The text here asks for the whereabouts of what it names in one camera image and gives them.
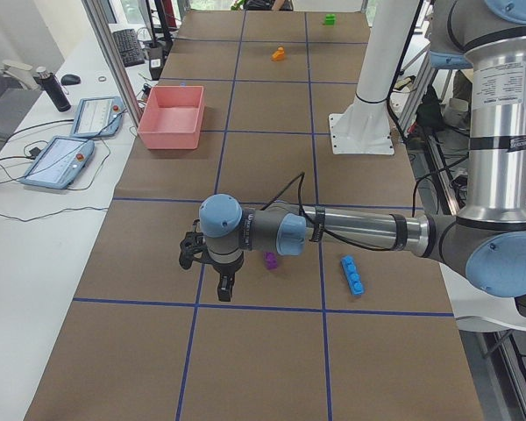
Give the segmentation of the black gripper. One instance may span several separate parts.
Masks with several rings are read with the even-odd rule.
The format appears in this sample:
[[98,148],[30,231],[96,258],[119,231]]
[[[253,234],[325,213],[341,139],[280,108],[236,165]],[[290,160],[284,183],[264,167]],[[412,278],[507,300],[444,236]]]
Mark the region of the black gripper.
[[212,267],[219,274],[217,285],[217,298],[220,302],[230,302],[233,296],[234,279],[236,273],[243,267],[242,260],[235,260],[230,263],[215,262]]

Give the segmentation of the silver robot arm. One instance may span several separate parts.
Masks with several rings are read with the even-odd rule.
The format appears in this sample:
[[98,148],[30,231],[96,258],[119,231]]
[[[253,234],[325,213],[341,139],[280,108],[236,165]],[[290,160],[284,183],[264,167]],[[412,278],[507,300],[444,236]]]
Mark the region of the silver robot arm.
[[278,198],[255,210],[211,196],[194,257],[218,272],[221,301],[231,300],[245,252],[297,255],[323,236],[436,260],[492,296],[526,295],[526,1],[437,1],[431,28],[432,65],[473,70],[465,206],[406,218]]

